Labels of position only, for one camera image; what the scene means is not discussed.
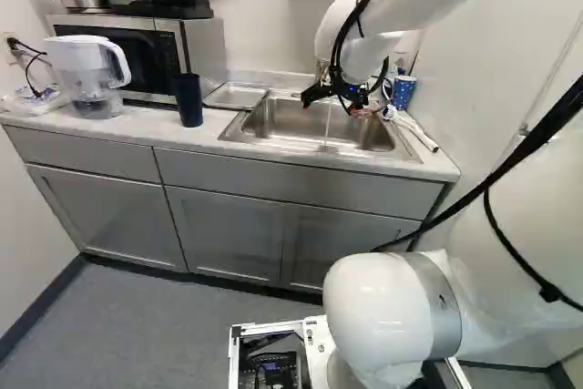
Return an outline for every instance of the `toothbrush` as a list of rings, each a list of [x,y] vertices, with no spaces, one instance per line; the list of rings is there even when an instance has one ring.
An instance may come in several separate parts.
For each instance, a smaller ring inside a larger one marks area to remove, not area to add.
[[[393,105],[387,105],[386,109],[383,111],[383,119],[391,120],[400,127],[409,129],[414,135],[419,138],[419,140],[425,145],[426,148],[431,150],[434,154],[439,150],[439,146],[435,143],[425,131],[415,122],[412,118],[401,114]]]

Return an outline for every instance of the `microwave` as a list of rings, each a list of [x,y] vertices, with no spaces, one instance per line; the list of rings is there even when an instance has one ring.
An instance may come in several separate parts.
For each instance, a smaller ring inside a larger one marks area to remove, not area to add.
[[[131,82],[119,89],[127,103],[176,105],[172,78],[200,76],[206,97],[228,80],[222,20],[190,20],[106,14],[49,15],[55,36],[104,36],[128,59]]]

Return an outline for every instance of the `stainless steel tray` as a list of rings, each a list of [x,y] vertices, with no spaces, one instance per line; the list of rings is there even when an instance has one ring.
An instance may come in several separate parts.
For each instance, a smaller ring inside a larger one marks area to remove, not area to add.
[[[262,84],[228,82],[202,102],[211,108],[251,111],[268,93],[269,88]]]

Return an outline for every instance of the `cabinet door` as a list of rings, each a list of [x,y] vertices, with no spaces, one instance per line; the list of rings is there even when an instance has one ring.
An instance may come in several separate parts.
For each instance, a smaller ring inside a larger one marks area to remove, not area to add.
[[[26,166],[81,251],[187,270],[161,186]]]
[[[175,187],[168,195],[190,271],[277,283],[284,204]]]
[[[421,222],[330,210],[295,208],[294,225],[286,237],[281,285],[319,292],[326,272],[346,255],[367,252],[399,235],[416,230]],[[405,251],[407,243],[394,247]]]

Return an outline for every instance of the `cup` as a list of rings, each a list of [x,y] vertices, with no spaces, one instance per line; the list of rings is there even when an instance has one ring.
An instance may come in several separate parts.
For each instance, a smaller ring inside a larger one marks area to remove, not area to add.
[[[172,88],[182,126],[195,128],[202,125],[202,94],[199,75],[194,73],[176,75],[172,78]]]
[[[399,111],[407,109],[416,85],[416,77],[408,77],[405,75],[394,77],[392,101],[395,108]]]

